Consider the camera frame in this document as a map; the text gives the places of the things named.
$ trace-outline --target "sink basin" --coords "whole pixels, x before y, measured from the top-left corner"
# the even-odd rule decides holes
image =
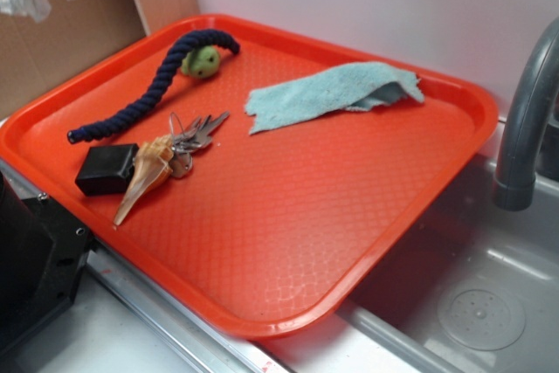
[[[558,184],[538,179],[530,208],[502,211],[493,170],[476,156],[350,299],[458,370],[557,371]]]

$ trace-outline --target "seashell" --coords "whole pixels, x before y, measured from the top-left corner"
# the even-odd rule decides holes
[[[173,172],[169,161],[173,158],[170,135],[144,142],[135,157],[134,176],[128,186],[121,205],[114,216],[114,224],[122,223],[140,197],[165,182]]]

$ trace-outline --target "light blue cloth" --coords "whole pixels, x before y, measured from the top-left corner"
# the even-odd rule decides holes
[[[380,62],[349,63],[305,78],[254,89],[245,105],[256,115],[250,134],[308,121],[330,111],[370,111],[410,96],[423,102],[413,72]]]

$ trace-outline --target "metal key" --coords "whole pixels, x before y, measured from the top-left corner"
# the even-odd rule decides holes
[[[211,119],[211,115],[206,116],[204,119],[202,119],[202,117],[197,117],[193,122],[191,122],[189,128],[184,130],[183,125],[176,114],[171,114],[169,117],[169,125],[173,143],[171,149],[173,150],[174,155],[169,162],[169,165],[173,169],[173,173],[171,174],[173,177],[182,178],[190,172],[192,169],[191,154],[210,145],[213,140],[210,136],[211,132],[220,126],[228,116],[229,112],[225,111],[215,120]],[[173,118],[176,118],[179,127],[181,128],[181,133],[179,135],[175,135]]]
[[[186,151],[192,153],[197,150],[207,148],[212,142],[213,138],[210,134],[219,127],[225,119],[229,117],[229,112],[225,111],[223,114],[219,115],[215,120],[211,119],[211,115],[208,115],[203,120],[198,117],[194,122],[198,126],[198,130],[192,136],[183,147]]]

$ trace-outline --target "rope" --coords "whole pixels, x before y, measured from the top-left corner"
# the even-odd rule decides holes
[[[197,48],[206,45],[217,45],[229,49],[233,54],[238,54],[240,45],[227,32],[219,30],[191,31],[180,37],[171,46],[167,56],[157,69],[155,77],[148,87],[148,91],[138,100],[132,102],[114,116],[103,121],[86,124],[68,132],[68,141],[71,144],[100,140],[126,130],[161,101],[173,82],[176,71],[181,66],[186,55]]]

